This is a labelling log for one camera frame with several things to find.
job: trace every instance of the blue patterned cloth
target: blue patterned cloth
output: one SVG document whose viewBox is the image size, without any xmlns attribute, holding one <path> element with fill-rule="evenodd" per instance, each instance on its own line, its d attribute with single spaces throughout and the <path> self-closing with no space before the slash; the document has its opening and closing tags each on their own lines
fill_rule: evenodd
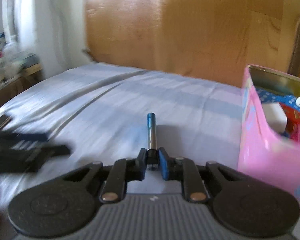
<svg viewBox="0 0 300 240">
<path fill-rule="evenodd" d="M 287 106 L 292 107 L 300 112 L 300 107 L 296 105 L 297 97 L 294 95 L 287 95 L 287 96 L 279 96 L 275 95 L 274 93 L 268 92 L 262 88 L 257 88 L 257 94 L 259 95 L 261 103 L 271 103 L 271 102 L 278 102 L 283 103 Z"/>
</svg>

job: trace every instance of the pink storage bin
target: pink storage bin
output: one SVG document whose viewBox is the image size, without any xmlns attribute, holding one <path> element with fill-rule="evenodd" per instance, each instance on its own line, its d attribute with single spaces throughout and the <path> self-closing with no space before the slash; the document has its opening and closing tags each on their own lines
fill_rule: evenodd
<svg viewBox="0 0 300 240">
<path fill-rule="evenodd" d="M 238 170 L 282 188 L 300 200 L 300 144 L 267 124 L 256 87 L 300 96 L 300 78 L 249 65 L 243 77 L 242 135 Z"/>
</svg>

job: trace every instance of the wooden panel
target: wooden panel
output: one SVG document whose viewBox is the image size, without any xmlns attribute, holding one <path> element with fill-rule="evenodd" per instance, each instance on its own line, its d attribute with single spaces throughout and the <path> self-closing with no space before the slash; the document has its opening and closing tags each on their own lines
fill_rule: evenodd
<svg viewBox="0 0 300 240">
<path fill-rule="evenodd" d="M 86 9 L 98 61 L 241 86 L 247 63 L 287 70 L 300 0 L 87 0 Z"/>
</svg>

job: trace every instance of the black circular cover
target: black circular cover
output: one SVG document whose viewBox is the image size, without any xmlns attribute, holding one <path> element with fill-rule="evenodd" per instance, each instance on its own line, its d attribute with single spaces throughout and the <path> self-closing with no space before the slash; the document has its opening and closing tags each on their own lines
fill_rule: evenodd
<svg viewBox="0 0 300 240">
<path fill-rule="evenodd" d="M 52 238 L 85 226 L 95 209 L 95 200 L 82 185 L 59 180 L 18 194 L 9 204 L 8 216 L 23 235 Z"/>
<path fill-rule="evenodd" d="M 300 216 L 300 206 L 292 195 L 257 181 L 229 183 L 212 206 L 225 227 L 248 237 L 284 235 Z"/>
</svg>

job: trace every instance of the bed sheet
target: bed sheet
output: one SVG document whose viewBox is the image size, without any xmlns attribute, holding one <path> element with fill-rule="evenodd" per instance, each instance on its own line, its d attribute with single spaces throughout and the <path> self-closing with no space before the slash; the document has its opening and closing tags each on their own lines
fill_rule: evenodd
<svg viewBox="0 0 300 240">
<path fill-rule="evenodd" d="M 72 155 L 47 162 L 35 175 L 0 176 L 0 239 L 13 230 L 6 208 L 17 193 L 72 169 L 136 157 L 147 146 L 146 115 L 157 119 L 158 146 L 196 164 L 209 160 L 236 168 L 241 136 L 241 90 L 217 82 L 108 64 L 68 70 L 21 93 L 0 109 L 13 116 L 8 129 L 48 132 Z M 143 182 L 129 182 L 130 193 L 181 192 L 147 171 Z"/>
</svg>

